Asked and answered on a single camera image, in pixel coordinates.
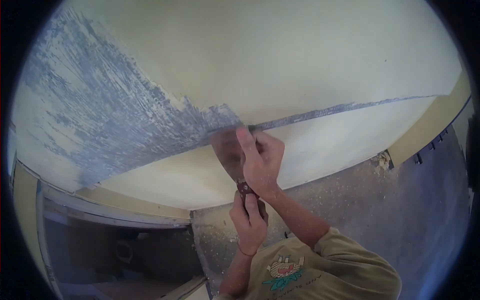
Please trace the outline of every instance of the sanded paint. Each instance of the sanded paint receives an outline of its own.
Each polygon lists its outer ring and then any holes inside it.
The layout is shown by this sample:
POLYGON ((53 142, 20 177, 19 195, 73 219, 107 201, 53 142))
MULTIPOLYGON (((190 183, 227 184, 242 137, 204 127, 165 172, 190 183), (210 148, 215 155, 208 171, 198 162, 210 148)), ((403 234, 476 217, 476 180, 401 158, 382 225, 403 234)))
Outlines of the sanded paint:
MULTIPOLYGON (((100 24, 71 9, 59 9, 38 37, 22 88, 33 97, 16 101, 26 102, 22 107, 34 118, 16 111, 18 138, 79 167, 79 178, 66 188, 71 191, 195 149, 206 143, 209 131, 240 122, 226 105, 200 109, 187 97, 169 97, 100 24)), ((22 150, 19 159, 30 160, 22 150)))

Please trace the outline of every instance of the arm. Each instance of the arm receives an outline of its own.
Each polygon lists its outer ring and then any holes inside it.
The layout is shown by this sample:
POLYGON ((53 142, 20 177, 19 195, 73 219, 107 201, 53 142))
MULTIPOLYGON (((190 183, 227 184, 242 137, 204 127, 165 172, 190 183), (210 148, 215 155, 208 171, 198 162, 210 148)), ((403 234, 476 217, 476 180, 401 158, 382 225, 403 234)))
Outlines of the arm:
POLYGON ((243 208, 240 193, 236 192, 230 217, 237 230, 239 242, 237 253, 220 284, 220 296, 238 298, 247 291, 252 258, 267 235, 268 214, 265 204, 257 201, 253 194, 247 195, 243 208))
POLYGON ((253 256, 247 256, 240 250, 233 257, 227 273, 220 284, 220 296, 240 297, 247 291, 250 280, 250 266, 253 256))
POLYGON ((312 214, 280 188, 272 198, 263 199, 276 210, 293 234, 312 249, 330 229, 330 225, 322 217, 312 214))
POLYGON ((276 210, 299 240, 313 249, 330 225, 293 201, 277 185, 283 142, 264 132, 250 134, 243 127, 237 129, 237 138, 245 154, 243 175, 248 185, 276 210))

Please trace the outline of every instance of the yellow wall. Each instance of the yellow wall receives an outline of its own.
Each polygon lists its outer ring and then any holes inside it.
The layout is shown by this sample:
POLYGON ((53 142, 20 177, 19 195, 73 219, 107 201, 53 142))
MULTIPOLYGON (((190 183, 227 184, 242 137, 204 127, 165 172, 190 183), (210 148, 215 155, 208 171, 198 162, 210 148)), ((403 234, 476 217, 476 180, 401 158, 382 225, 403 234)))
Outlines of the yellow wall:
POLYGON ((195 292, 193 292, 183 300, 210 300, 206 283, 199 286, 199 288, 195 292))
POLYGON ((27 247, 37 265, 43 279, 48 276, 43 263, 42 253, 38 243, 36 226, 36 185, 37 178, 17 164, 13 181, 13 203, 17 214, 20 229, 27 247))
POLYGON ((462 71, 452 93, 437 97, 420 119, 388 148, 394 166, 399 166, 432 141, 455 118, 470 96, 470 85, 462 71))
POLYGON ((90 202, 124 209, 137 214, 190 219, 190 211, 186 209, 133 198, 118 192, 104 189, 102 187, 98 187, 94 190, 83 188, 77 191, 76 195, 90 202))

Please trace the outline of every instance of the blue paint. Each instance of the blue paint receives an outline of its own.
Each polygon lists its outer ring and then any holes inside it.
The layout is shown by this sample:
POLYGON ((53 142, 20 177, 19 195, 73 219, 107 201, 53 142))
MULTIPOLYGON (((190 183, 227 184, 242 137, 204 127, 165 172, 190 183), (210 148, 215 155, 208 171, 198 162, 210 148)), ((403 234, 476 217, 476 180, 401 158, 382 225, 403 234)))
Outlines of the blue paint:
POLYGON ((351 110, 356 110, 356 109, 361 109, 361 108, 369 108, 372 106, 377 106, 381 104, 387 104, 387 103, 393 103, 397 101, 403 101, 403 100, 410 100, 410 99, 422 99, 426 97, 436 97, 440 95, 429 95, 429 96, 409 96, 405 98, 393 98, 393 99, 385 99, 382 101, 378 102, 367 102, 367 103, 347 103, 347 104, 338 104, 329 108, 325 109, 316 109, 312 110, 306 113, 302 114, 296 114, 292 116, 288 116, 285 118, 273 120, 273 121, 268 121, 264 123, 260 123, 257 125, 252 126, 253 129, 259 129, 259 130, 267 130, 267 129, 272 129, 280 126, 285 126, 288 124, 293 124, 293 123, 298 123, 301 121, 306 121, 310 119, 315 119, 319 117, 324 117, 324 116, 329 116, 329 115, 334 115, 340 112, 345 112, 345 111, 351 111, 351 110))
POLYGON ((34 44, 22 75, 38 95, 31 101, 53 107, 39 111, 31 126, 44 126, 39 120, 47 114, 74 130, 76 139, 70 140, 81 141, 77 151, 66 151, 49 134, 53 127, 43 128, 48 138, 43 146, 83 170, 78 186, 195 149, 207 144, 207 132, 240 122, 226 105, 200 110, 185 98, 185 108, 177 109, 105 32, 60 8, 34 44))

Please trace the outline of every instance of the concrete floor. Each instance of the concrete floor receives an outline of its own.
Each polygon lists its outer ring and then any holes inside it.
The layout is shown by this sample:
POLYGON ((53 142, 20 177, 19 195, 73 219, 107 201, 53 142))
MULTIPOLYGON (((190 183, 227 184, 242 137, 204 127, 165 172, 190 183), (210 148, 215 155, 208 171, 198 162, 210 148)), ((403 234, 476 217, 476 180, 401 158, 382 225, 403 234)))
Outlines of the concrete floor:
MULTIPOLYGON (((376 156, 331 176, 287 190, 296 201, 324 217, 362 246, 384 257, 402 278, 400 299, 429 299, 442 282, 463 242, 469 194, 462 151, 453 128, 436 149, 420 152, 388 169, 376 156)), ((231 205, 193 213, 195 246, 215 294, 236 250, 231 205)), ((264 246, 288 232, 268 208, 264 246)))

